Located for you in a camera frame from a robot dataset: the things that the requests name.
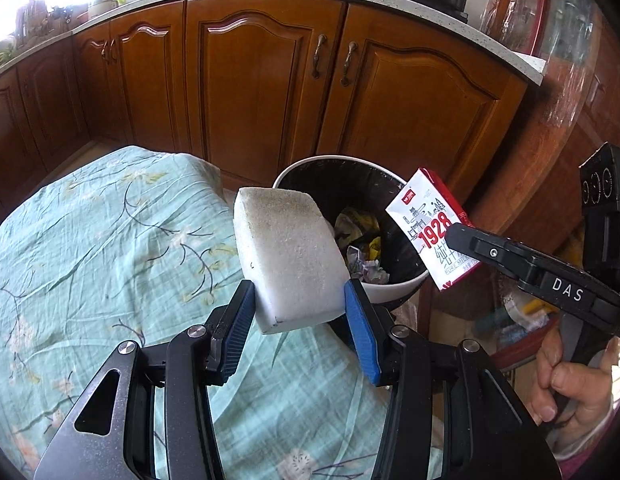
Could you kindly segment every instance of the cabinet handle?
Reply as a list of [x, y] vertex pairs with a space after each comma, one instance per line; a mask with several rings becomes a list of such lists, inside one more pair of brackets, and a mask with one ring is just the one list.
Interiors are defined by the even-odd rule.
[[319, 36], [319, 42], [316, 44], [316, 50], [314, 51], [314, 57], [312, 58], [312, 77], [318, 79], [321, 75], [319, 73], [319, 51], [321, 46], [328, 41], [328, 37], [325, 34]]
[[114, 57], [115, 46], [116, 46], [116, 38], [110, 41], [110, 59], [116, 63], [116, 57]]
[[106, 54], [106, 48], [107, 48], [107, 40], [103, 45], [103, 50], [101, 50], [101, 57], [103, 58], [103, 61], [109, 64], [109, 59], [107, 59], [107, 54]]
[[341, 84], [343, 86], [348, 86], [350, 84], [350, 80], [347, 78], [347, 71], [349, 70], [350, 61], [352, 61], [352, 54], [359, 48], [354, 41], [350, 41], [350, 44], [347, 46], [347, 57], [346, 62], [343, 64], [343, 78], [341, 78]]
[[592, 84], [590, 85], [590, 92], [588, 93], [588, 97], [586, 99], [586, 104], [588, 108], [592, 108], [592, 105], [594, 104], [594, 99], [597, 98], [597, 94], [599, 92], [605, 93], [606, 88], [605, 86], [601, 84], [600, 79], [595, 74], [594, 77], [592, 78]]

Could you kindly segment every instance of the white sponge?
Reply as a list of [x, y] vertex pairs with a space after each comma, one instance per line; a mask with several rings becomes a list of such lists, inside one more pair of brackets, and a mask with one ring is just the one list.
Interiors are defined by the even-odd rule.
[[243, 274], [256, 288], [262, 333], [313, 326], [345, 312], [349, 272], [310, 195], [243, 187], [234, 203], [234, 232]]

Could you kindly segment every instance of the light blue blanket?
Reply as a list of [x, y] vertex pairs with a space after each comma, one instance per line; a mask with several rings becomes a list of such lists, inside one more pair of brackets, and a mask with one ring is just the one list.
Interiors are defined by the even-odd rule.
[[[171, 339], [241, 278], [218, 170], [193, 156], [128, 147], [40, 190], [0, 227], [0, 446], [31, 477], [117, 343]], [[386, 394], [327, 326], [253, 326], [209, 389], [226, 476], [369, 478]], [[155, 427], [166, 479], [160, 408]]]

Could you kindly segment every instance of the trash can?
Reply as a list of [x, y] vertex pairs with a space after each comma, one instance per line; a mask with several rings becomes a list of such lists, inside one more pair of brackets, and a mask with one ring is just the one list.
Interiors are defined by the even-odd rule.
[[417, 250], [385, 212], [405, 184], [391, 171], [366, 160], [320, 155], [286, 168], [273, 187], [307, 193], [331, 225], [347, 206], [376, 216], [381, 229], [380, 263], [390, 274], [390, 283], [363, 283], [363, 289], [371, 303], [392, 310], [407, 301], [428, 276]]

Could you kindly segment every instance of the red and white carton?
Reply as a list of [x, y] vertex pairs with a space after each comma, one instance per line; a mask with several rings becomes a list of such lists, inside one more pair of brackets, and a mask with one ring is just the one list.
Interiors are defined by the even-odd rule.
[[419, 168], [385, 210], [410, 238], [439, 290], [454, 285], [479, 265], [445, 243], [450, 225], [474, 226], [433, 171]]

